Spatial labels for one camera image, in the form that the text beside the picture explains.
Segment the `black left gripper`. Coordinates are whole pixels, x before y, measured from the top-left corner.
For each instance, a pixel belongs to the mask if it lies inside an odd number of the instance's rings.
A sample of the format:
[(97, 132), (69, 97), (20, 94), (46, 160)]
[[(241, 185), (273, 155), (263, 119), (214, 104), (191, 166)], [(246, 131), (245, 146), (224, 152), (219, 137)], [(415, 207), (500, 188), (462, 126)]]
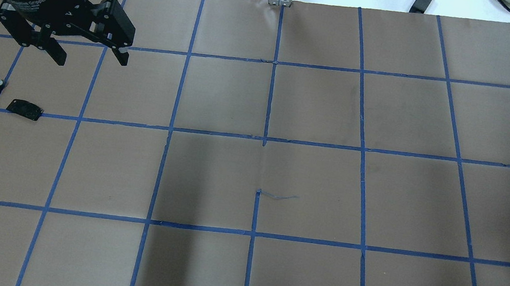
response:
[[(3, 0), (0, 21), (7, 29), (19, 31), (26, 24), (48, 27), (56, 36), (80, 36), (90, 42), (110, 47), (121, 66), (127, 66), (129, 50), (135, 39), (136, 27), (118, 0), (76, 2)], [(67, 53), (53, 37), (44, 39), (40, 47), (58, 66), (66, 64)]]

